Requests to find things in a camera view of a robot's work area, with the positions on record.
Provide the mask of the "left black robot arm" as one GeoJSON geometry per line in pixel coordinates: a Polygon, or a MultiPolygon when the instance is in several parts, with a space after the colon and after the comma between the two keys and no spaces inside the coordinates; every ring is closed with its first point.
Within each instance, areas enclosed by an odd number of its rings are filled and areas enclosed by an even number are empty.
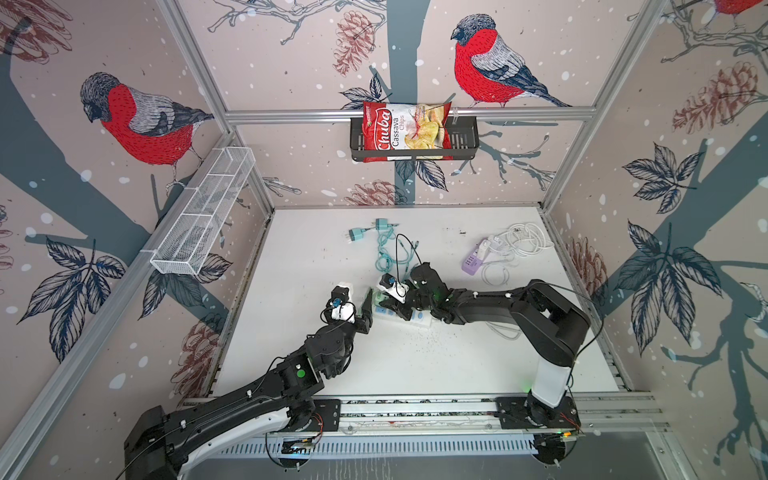
{"type": "Polygon", "coordinates": [[[340,423],[338,400],[315,395],[346,371],[358,334],[369,333],[373,297],[351,303],[349,288],[336,286],[321,316],[322,327],[303,345],[272,360],[256,380],[224,396],[167,413],[145,411],[124,442],[122,479],[182,479],[197,465],[257,436],[296,433],[284,453],[307,454],[340,423]]]}

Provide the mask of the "white charger adapter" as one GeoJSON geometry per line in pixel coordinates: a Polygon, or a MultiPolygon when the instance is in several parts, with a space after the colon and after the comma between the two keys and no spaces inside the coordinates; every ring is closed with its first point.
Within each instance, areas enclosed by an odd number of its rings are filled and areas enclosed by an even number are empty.
{"type": "Polygon", "coordinates": [[[506,246],[506,243],[499,236],[486,238],[484,240],[484,244],[486,245],[487,251],[489,253],[500,256],[506,256],[508,253],[508,247],[506,246]]]}

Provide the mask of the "white blue power strip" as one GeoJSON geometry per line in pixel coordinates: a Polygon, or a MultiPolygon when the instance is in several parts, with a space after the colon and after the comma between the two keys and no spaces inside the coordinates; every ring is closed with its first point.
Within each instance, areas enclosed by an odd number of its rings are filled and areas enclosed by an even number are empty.
{"type": "Polygon", "coordinates": [[[375,322],[387,321],[400,326],[430,328],[434,318],[427,312],[413,310],[408,320],[403,319],[392,310],[375,305],[373,309],[373,320],[375,322]]]}

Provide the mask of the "green charger adapter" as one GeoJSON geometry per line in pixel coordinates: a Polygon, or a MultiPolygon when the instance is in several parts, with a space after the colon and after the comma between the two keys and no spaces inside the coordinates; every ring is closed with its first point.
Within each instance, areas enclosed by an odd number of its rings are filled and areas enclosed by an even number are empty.
{"type": "Polygon", "coordinates": [[[375,292],[373,296],[373,304],[375,306],[381,306],[386,300],[387,296],[384,292],[375,292]]]}

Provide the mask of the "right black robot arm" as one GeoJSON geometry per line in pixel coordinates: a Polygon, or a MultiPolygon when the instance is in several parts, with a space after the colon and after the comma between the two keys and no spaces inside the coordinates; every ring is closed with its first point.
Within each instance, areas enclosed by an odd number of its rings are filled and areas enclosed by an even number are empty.
{"type": "Polygon", "coordinates": [[[504,291],[450,288],[425,262],[415,267],[411,278],[404,282],[383,274],[377,288],[380,293],[373,303],[405,321],[423,312],[447,325],[515,326],[539,360],[532,387],[524,399],[516,400],[524,413],[510,417],[534,427],[581,428],[575,401],[568,394],[568,382],[584,348],[590,322],[555,285],[534,279],[523,287],[504,291]]]}

